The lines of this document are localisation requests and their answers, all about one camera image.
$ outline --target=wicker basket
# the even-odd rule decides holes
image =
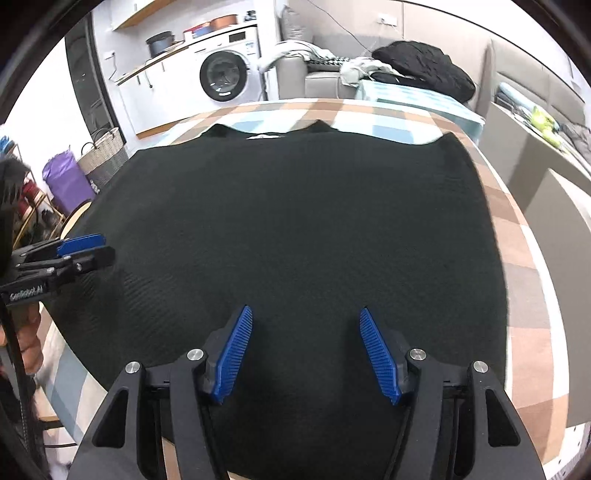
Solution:
[[[119,128],[111,130],[101,129],[99,133],[106,130],[106,133],[95,142],[88,142],[83,145],[92,145],[92,148],[82,154],[78,165],[86,175],[91,184],[98,188],[104,187],[107,182],[117,173],[123,164],[129,160]]]

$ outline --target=plaid tablecloth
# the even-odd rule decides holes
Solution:
[[[304,128],[318,119],[341,131],[407,144],[431,142],[452,132],[466,147],[489,202],[508,289],[505,389],[542,462],[554,459],[563,441],[569,393],[566,338],[554,287],[517,204],[455,123],[425,110],[387,103],[296,99],[247,103],[202,113],[174,126],[158,145],[191,140],[215,123],[257,134]],[[43,334],[45,362],[37,379],[66,429],[80,442],[105,390],[67,346],[47,312],[43,317],[47,332]]]
[[[355,99],[414,106],[437,113],[458,125],[476,145],[484,129],[484,119],[480,115],[456,99],[432,90],[361,80]]]

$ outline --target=human hand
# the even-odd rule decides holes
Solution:
[[[39,302],[34,301],[25,307],[27,309],[27,323],[22,325],[17,332],[18,344],[21,348],[22,362],[25,365],[25,372],[28,375],[37,373],[43,364],[43,352],[41,351],[41,341],[37,337],[37,330],[41,323],[41,314],[39,313]],[[7,343],[4,330],[0,327],[0,346]],[[0,367],[0,375],[6,376],[4,367]]]

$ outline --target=cooking pan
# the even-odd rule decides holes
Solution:
[[[171,31],[162,32],[146,40],[152,58],[160,55],[164,50],[174,44],[174,35]]]

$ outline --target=purple bag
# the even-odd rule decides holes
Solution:
[[[45,164],[43,180],[66,216],[76,210],[78,205],[96,196],[70,150],[58,153]]]

